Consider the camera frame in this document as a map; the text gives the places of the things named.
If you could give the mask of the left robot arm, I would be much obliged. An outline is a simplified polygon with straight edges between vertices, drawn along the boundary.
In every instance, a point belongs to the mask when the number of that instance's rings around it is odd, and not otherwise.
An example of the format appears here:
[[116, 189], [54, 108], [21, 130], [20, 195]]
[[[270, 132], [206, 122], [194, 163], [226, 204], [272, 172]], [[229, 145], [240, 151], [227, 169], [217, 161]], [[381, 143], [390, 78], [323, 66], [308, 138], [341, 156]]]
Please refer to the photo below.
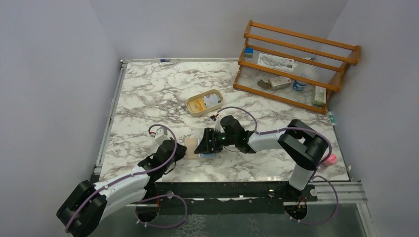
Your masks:
[[155, 182], [186, 153], [186, 146], [166, 139], [130, 171], [102, 182], [80, 182], [58, 208], [56, 217], [67, 233], [87, 237], [101, 221], [122, 207], [136, 201], [151, 202], [155, 198]]

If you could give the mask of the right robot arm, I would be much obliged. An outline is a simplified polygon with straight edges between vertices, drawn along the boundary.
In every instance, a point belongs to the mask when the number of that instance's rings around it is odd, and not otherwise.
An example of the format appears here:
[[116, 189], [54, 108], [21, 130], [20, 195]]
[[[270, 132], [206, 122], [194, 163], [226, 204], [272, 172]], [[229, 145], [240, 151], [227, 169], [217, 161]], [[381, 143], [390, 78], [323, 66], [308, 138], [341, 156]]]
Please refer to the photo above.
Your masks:
[[325, 152], [331, 152], [328, 139], [298, 119], [287, 127], [257, 132], [245, 130], [233, 116], [216, 121], [215, 128], [205, 128], [195, 154], [215, 154], [224, 147], [235, 146], [244, 154], [264, 150], [283, 149], [295, 162], [294, 170], [285, 187], [286, 197], [297, 201], [305, 194], [305, 187], [317, 171]]

